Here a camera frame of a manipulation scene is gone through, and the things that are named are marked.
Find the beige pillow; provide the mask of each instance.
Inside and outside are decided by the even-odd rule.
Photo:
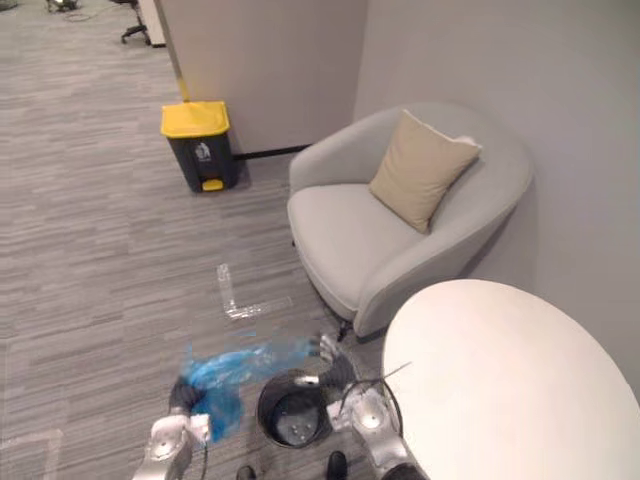
[[[442,196],[480,153],[469,137],[451,139],[404,110],[369,189],[419,232]]]

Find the gray armchair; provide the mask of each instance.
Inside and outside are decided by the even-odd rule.
[[[368,190],[402,108],[450,137],[483,146],[421,234]],[[423,103],[367,117],[291,162],[288,203],[304,268],[325,302],[358,337],[384,328],[416,291],[457,277],[527,189],[531,165],[519,145],[481,115]]]

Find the armchair leg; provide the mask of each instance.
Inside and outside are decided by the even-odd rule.
[[[348,322],[346,320],[341,320],[340,321],[340,330],[338,331],[338,342],[341,342],[342,340],[344,340],[344,337],[347,336],[347,333],[349,333],[349,330],[353,329],[353,325],[351,324],[351,322]]]

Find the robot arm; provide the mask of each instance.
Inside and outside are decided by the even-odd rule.
[[[133,480],[179,480],[191,463],[193,448],[209,439],[209,416],[191,416],[204,392],[180,377],[171,389],[169,414],[156,421]]]
[[[323,335],[319,355],[331,363],[318,377],[301,377],[299,384],[333,387],[343,399],[327,407],[335,431],[351,430],[364,447],[376,478],[382,480],[428,480],[417,467],[392,419],[393,407],[372,383],[358,385],[355,369],[336,344]]]

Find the clear plastic bag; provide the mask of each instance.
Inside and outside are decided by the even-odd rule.
[[[203,360],[190,358],[182,375],[206,391],[193,413],[211,418],[213,442],[233,433],[244,413],[239,388],[299,366],[312,351],[310,338],[283,339]]]

